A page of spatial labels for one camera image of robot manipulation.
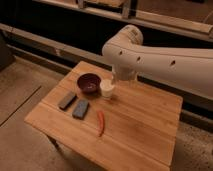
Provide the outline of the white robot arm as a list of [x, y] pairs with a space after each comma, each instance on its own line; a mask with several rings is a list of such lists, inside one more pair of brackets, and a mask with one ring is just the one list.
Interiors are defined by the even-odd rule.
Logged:
[[213, 100], [213, 49], [143, 45], [138, 27], [126, 25], [102, 47], [120, 80], [142, 72], [152, 79]]

